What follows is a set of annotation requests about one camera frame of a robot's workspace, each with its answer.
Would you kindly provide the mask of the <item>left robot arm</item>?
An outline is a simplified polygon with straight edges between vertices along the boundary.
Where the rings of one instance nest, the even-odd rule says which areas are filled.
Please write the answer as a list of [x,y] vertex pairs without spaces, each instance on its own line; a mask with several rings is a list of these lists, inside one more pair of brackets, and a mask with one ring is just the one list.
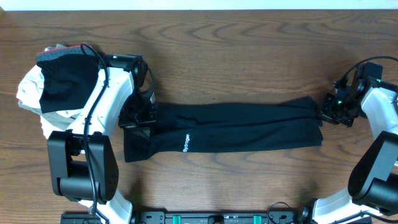
[[134,223],[133,204],[118,190],[119,169],[110,136],[115,125],[150,134],[157,120],[154,88],[142,91],[152,71],[141,55],[107,54],[99,83],[83,111],[47,141],[52,188],[88,208],[62,215],[62,223]]

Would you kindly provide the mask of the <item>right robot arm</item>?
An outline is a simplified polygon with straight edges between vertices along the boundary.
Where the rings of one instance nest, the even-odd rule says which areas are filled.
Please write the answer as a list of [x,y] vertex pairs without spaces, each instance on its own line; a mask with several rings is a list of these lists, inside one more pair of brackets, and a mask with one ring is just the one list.
[[309,223],[357,223],[367,217],[394,223],[397,214],[397,85],[377,81],[361,100],[374,141],[343,190],[317,199]]

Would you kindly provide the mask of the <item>black t-shirt with logo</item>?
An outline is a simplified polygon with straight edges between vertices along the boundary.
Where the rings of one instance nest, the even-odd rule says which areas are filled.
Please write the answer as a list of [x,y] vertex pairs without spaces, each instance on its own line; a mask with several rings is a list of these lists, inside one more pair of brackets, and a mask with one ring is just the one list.
[[162,103],[150,126],[124,130],[124,160],[144,161],[158,152],[251,152],[319,146],[323,135],[310,97],[281,104]]

